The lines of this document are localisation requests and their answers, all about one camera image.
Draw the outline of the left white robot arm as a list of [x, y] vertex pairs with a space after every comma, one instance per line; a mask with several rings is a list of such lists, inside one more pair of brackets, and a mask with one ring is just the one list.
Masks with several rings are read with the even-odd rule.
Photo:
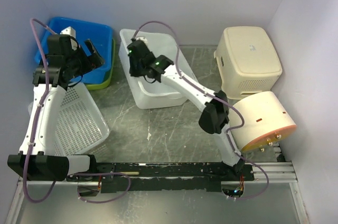
[[90, 39], [86, 55], [76, 39], [66, 34], [47, 38], [48, 53], [33, 73], [33, 109], [24, 141], [17, 154], [8, 156], [7, 165], [26, 181], [63, 181], [79, 173], [86, 181], [99, 174], [94, 158], [89, 155], [57, 156], [55, 131], [62, 101], [71, 79], [101, 67], [103, 57]]

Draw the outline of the aluminium rail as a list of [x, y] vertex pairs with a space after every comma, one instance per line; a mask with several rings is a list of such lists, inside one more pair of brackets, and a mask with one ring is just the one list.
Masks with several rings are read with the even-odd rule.
[[[267, 174], [269, 183], [297, 183], [298, 178], [292, 162], [261, 162], [257, 163]], [[266, 183], [266, 176], [256, 166], [252, 167], [253, 180], [249, 183]]]

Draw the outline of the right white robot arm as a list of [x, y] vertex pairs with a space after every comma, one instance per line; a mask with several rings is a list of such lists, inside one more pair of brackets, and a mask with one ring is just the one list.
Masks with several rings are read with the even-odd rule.
[[199, 127], [213, 136], [224, 163], [224, 174], [229, 180], [242, 175], [245, 164], [231, 131], [240, 128], [245, 121], [242, 114], [227, 102], [222, 90], [215, 92], [193, 80], [179, 68], [180, 49], [175, 60], [164, 55], [156, 57], [146, 43], [136, 38], [127, 46], [132, 77], [148, 77], [153, 82], [166, 84], [177, 90], [201, 112]]

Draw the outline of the white plastic tub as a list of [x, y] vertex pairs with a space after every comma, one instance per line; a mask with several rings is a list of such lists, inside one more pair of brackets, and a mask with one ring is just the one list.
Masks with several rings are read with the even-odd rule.
[[[140, 109], [154, 109], [180, 106], [187, 98], [176, 89], [166, 85], [162, 76], [179, 79], [175, 59], [182, 74], [197, 80], [183, 53], [177, 49], [174, 38], [164, 33], [149, 33], [130, 29], [119, 32], [121, 44], [119, 57], [123, 70]], [[148, 45], [137, 36], [145, 36]]]

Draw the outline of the beige round stool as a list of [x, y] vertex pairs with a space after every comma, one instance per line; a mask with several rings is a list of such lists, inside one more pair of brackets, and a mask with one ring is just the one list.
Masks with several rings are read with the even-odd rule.
[[241, 152], [272, 145], [291, 135], [297, 125], [272, 91], [248, 96], [233, 106], [245, 124], [231, 131]]

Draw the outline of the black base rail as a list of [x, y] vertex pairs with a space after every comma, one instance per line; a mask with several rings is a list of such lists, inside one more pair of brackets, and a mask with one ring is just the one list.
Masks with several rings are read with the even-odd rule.
[[185, 163], [97, 163], [90, 176], [69, 176], [68, 182], [93, 182], [102, 193], [162, 190], [206, 190], [221, 192], [223, 182], [253, 181], [251, 165], [233, 168], [222, 162]]

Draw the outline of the white mesh basket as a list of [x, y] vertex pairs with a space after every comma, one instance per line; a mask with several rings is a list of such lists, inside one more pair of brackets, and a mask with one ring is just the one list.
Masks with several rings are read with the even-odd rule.
[[84, 84], [67, 90], [49, 85], [48, 90], [33, 155], [42, 150], [56, 156], [84, 154], [109, 136], [109, 127]]

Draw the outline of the beige perforated basket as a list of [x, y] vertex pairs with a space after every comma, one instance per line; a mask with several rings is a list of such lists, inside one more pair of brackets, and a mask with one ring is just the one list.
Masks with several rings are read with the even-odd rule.
[[273, 43], [261, 27], [224, 29], [214, 58], [222, 80], [221, 89], [233, 100], [270, 91], [283, 72]]

